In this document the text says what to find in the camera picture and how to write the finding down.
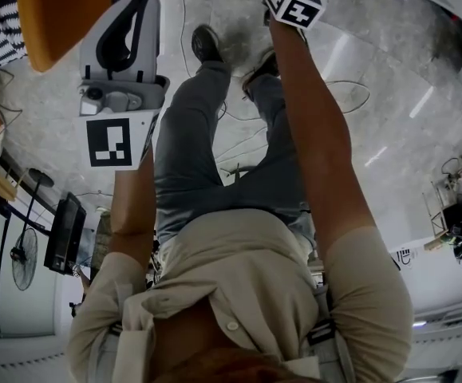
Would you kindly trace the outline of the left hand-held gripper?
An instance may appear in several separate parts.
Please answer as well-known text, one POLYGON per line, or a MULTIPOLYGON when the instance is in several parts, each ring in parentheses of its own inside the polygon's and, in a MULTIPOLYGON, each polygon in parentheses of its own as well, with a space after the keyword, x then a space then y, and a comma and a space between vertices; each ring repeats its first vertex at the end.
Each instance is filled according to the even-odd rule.
POLYGON ((84 37, 75 130, 87 168, 140 166, 170 85, 156 77, 159 36, 159 0, 119 0, 84 37))

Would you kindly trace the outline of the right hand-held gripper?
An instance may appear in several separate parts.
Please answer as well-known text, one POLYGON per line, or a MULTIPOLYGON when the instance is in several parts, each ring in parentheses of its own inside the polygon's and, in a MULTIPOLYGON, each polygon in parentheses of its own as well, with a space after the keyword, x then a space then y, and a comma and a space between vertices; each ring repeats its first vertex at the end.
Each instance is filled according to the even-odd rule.
POLYGON ((326 11, 326 0, 263 0, 265 26, 270 20, 299 30, 310 30, 326 11))

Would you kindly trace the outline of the person's left forearm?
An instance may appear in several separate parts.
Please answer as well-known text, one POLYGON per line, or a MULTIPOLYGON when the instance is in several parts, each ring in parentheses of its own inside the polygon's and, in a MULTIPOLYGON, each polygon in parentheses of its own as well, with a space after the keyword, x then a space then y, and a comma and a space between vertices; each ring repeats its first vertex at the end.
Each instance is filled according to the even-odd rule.
POLYGON ((116 172, 110 222, 109 250, 132 257, 146 269, 156 224, 153 150, 146 152, 137 170, 116 172))

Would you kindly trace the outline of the person's right forearm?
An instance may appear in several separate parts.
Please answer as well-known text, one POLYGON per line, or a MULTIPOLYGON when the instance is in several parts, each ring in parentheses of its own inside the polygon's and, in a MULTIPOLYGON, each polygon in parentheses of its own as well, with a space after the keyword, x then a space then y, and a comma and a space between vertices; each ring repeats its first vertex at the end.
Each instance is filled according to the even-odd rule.
POLYGON ((318 252, 326 255, 342 236, 375 221, 353 169, 348 125, 309 48, 276 20, 270 33, 318 252))

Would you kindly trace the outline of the orange sofa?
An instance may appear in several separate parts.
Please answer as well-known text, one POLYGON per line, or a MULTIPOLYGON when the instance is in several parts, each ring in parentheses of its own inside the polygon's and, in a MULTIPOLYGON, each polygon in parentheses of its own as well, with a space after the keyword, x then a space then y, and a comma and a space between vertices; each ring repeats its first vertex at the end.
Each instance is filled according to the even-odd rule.
POLYGON ((111 0, 18 0, 31 67, 51 69, 110 7, 111 0))

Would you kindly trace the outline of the person's left shoe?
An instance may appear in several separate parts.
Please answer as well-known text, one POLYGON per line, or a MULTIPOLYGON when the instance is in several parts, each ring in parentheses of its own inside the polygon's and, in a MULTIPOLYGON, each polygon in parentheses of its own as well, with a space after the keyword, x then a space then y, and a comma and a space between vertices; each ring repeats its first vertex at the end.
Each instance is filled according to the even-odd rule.
POLYGON ((192 33, 192 52, 201 64, 207 61, 223 62, 219 51, 219 39, 208 25, 199 25, 192 33))

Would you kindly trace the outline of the person's grey trousers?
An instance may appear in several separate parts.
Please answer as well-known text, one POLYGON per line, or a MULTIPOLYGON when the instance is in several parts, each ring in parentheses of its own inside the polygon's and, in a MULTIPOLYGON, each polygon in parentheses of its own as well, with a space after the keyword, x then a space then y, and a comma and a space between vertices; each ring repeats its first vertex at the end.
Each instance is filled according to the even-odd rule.
POLYGON ((156 143, 155 186, 157 236, 161 243, 193 219, 215 211, 253 208, 267 211, 308 240, 314 226, 290 127, 282 84, 264 73, 246 92, 267 123, 267 154, 238 182, 224 186, 212 145, 217 113, 226 99, 228 65, 207 61, 176 91, 160 122, 156 143))

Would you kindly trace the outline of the black monitor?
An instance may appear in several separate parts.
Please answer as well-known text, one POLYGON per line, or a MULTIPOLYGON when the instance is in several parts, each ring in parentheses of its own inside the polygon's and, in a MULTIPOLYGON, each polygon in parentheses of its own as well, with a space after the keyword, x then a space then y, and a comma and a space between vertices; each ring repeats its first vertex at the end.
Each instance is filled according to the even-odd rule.
POLYGON ((69 192, 57 206, 49 233, 44 266, 62 275, 73 276, 77 261, 86 210, 78 198, 69 192))

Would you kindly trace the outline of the person's beige shirt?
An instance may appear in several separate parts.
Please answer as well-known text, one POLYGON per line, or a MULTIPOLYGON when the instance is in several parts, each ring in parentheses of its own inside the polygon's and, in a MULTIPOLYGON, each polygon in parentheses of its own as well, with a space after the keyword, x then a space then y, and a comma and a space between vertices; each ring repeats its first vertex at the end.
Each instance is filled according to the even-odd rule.
POLYGON ((381 234, 342 236, 317 288, 308 242, 254 209, 200 216, 165 244, 152 288, 133 258, 106 255, 75 316, 66 357, 76 383, 145 383, 154 323, 202 299, 236 345, 308 377, 393 383, 409 357, 413 308, 381 234))

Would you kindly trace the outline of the light wooden slat frame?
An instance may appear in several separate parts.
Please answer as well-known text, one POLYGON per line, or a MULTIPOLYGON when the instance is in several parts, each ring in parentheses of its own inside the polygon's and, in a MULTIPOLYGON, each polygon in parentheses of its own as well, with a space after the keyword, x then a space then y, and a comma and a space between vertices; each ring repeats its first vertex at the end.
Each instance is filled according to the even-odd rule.
POLYGON ((5 176, 0 174, 0 197, 8 202, 14 202, 18 190, 5 176))

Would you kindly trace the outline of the black pedestal fan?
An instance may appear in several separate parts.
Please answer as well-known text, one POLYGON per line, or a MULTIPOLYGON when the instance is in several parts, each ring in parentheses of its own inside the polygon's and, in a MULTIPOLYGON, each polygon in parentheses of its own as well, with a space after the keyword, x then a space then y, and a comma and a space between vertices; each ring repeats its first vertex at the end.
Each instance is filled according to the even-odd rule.
POLYGON ((38 237, 35 229, 30 226, 30 214, 40 187, 51 188, 54 185, 54 181, 48 175, 36 168, 31 168, 28 174, 35 182, 35 188, 28 206, 22 233, 10 251, 14 284, 20 291, 25 291, 30 287, 38 259, 38 237))

